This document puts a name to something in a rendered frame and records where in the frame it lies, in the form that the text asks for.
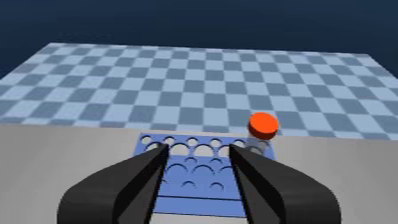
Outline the blue perforated tube rack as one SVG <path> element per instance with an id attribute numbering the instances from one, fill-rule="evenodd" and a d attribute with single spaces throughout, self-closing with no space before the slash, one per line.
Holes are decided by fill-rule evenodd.
<path id="1" fill-rule="evenodd" d="M 272 143 L 239 137 L 139 135 L 134 154 L 169 145 L 169 161 L 155 203 L 155 212 L 200 216 L 246 216 L 244 202 L 230 161 L 230 145 L 235 144 L 269 159 Z"/>

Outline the orange-capped centrifuge tube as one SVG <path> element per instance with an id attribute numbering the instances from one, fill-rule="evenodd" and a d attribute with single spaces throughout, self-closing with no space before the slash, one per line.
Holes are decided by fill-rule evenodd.
<path id="1" fill-rule="evenodd" d="M 256 154 L 264 155 L 267 147 L 271 146 L 271 139 L 278 135 L 278 118 L 269 113 L 256 112 L 249 116 L 248 130 L 248 148 Z"/>

